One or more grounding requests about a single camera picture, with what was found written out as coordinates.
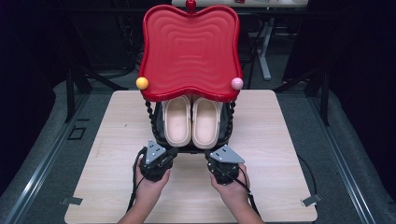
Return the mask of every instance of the white slipper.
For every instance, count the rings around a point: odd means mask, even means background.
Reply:
[[[192,107],[192,142],[200,149],[210,149],[219,139],[222,103],[199,98]]]
[[[191,103],[183,95],[163,102],[163,128],[171,147],[184,147],[191,140]]]

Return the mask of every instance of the pink ball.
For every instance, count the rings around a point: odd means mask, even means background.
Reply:
[[[233,78],[233,81],[231,81],[231,86],[234,90],[239,91],[244,86],[244,81],[240,77],[235,77]]]

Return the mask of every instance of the red knob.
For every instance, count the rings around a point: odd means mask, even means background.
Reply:
[[[189,10],[189,13],[193,13],[197,7],[197,3],[195,0],[186,0],[186,7]]]

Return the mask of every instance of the metal bracket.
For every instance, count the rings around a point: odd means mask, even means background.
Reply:
[[[228,162],[228,163],[244,163],[245,160],[242,159],[236,152],[234,152],[230,147],[224,145],[218,150],[210,153],[210,158],[219,161],[219,162]]]
[[[145,164],[149,165],[153,161],[157,160],[163,153],[166,152],[166,149],[157,143],[153,142],[151,139],[148,140],[148,152],[146,155]]]
[[[315,194],[307,199],[301,200],[301,204],[305,207],[314,204],[317,205],[317,202],[322,200],[322,197],[319,194]]]
[[[69,205],[69,204],[80,205],[81,203],[82,203],[82,199],[75,197],[63,198],[61,201],[61,204],[64,205]]]

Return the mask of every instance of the black curtain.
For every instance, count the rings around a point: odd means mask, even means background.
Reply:
[[[53,87],[66,78],[67,68],[48,22],[34,1],[0,3],[0,193],[49,117],[55,102]]]
[[[340,99],[385,189],[396,200],[396,14],[373,2],[331,71]]]

